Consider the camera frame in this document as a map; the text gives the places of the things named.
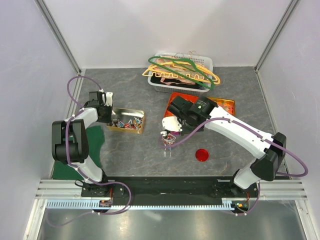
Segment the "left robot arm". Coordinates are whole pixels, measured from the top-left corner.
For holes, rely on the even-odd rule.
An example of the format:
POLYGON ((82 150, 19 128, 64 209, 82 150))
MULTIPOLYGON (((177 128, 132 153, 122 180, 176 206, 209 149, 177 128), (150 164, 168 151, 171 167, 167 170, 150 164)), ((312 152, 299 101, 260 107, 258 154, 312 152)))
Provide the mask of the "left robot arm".
POLYGON ((55 161, 73 168, 81 177, 83 194, 111 197, 107 175, 89 156, 86 129, 93 123, 112 122, 113 93, 91 91, 89 100, 79 105, 79 112, 52 123, 51 149, 55 161))

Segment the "orange tray of lollipops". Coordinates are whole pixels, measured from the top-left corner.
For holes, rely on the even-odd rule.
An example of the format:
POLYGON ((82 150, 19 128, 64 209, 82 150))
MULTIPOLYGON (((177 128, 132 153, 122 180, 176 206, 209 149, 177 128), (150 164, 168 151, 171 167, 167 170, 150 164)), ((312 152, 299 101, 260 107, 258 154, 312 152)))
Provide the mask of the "orange tray of lollipops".
POLYGON ((166 106, 166 108, 165 108, 164 117, 173 116, 173 114, 168 110, 168 107, 169 107, 170 103, 173 101, 173 99, 174 99, 175 97, 177 97, 177 96, 183 98, 183 99, 186 100, 186 101, 192 102, 192 103, 194 103, 194 102, 199 98, 198 96, 194 96, 194 95, 190 95, 190 94, 173 92, 173 93, 170 95, 169 100, 168 100, 168 103, 167 103, 167 106, 166 106))

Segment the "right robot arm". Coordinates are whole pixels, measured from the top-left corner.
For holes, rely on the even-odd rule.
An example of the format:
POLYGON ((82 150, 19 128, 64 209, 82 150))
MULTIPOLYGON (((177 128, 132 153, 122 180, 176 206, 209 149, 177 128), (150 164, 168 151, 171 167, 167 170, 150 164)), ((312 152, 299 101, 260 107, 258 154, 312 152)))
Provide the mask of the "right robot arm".
POLYGON ((198 97, 195 102, 176 96, 167 107, 171 116, 162 119, 162 127, 169 132, 191 136, 204 129, 215 131, 239 144, 254 156, 254 160, 238 169, 232 176, 228 190, 242 196, 260 180, 271 182, 283 162, 287 138, 277 132, 270 134, 239 120, 215 101, 198 97))

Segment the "gold tin of candies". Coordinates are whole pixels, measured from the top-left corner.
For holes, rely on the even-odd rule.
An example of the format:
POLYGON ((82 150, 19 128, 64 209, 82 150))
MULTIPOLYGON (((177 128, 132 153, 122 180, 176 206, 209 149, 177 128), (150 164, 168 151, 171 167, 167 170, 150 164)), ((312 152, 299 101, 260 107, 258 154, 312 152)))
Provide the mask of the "gold tin of candies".
POLYGON ((110 131, 142 134, 145 125, 143 110, 114 107, 111 123, 106 126, 110 131))

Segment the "gold tin of gummies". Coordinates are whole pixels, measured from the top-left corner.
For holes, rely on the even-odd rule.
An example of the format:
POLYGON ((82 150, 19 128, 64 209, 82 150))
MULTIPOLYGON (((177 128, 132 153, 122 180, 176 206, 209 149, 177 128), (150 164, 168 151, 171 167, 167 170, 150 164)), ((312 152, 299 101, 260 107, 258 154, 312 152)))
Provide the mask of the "gold tin of gummies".
POLYGON ((234 100, 215 97, 209 97, 209 99, 216 102, 220 107, 222 107, 232 116, 236 115, 236 102, 234 100))

